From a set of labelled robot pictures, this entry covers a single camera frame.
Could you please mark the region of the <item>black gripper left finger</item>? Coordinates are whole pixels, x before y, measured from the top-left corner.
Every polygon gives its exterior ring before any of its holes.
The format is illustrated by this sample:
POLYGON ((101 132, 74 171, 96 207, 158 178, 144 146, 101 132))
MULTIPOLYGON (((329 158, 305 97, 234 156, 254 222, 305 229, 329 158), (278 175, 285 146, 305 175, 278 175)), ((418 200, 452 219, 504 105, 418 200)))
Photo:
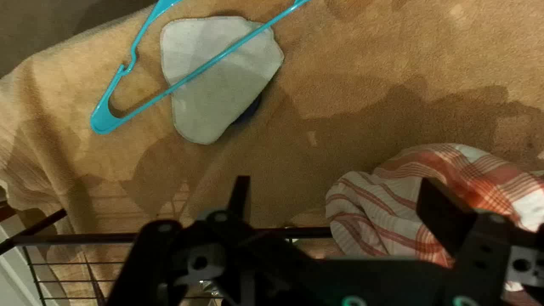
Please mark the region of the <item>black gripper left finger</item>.
POLYGON ((251 182, 249 176, 239 175, 234 180, 234 185, 227 200, 227 210, 239 219, 243 219, 246 212, 246 200, 249 197, 249 182, 251 182))

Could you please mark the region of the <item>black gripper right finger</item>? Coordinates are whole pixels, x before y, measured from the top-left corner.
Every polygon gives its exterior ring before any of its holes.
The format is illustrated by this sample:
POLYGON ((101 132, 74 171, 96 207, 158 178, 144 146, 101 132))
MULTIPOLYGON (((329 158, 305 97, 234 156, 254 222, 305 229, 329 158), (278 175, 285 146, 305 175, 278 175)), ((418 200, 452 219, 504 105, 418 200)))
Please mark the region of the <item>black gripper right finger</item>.
POLYGON ((477 221, 487 217, 486 210, 472 209, 436 178, 421 180, 416 214, 450 256, 460 251, 477 221))

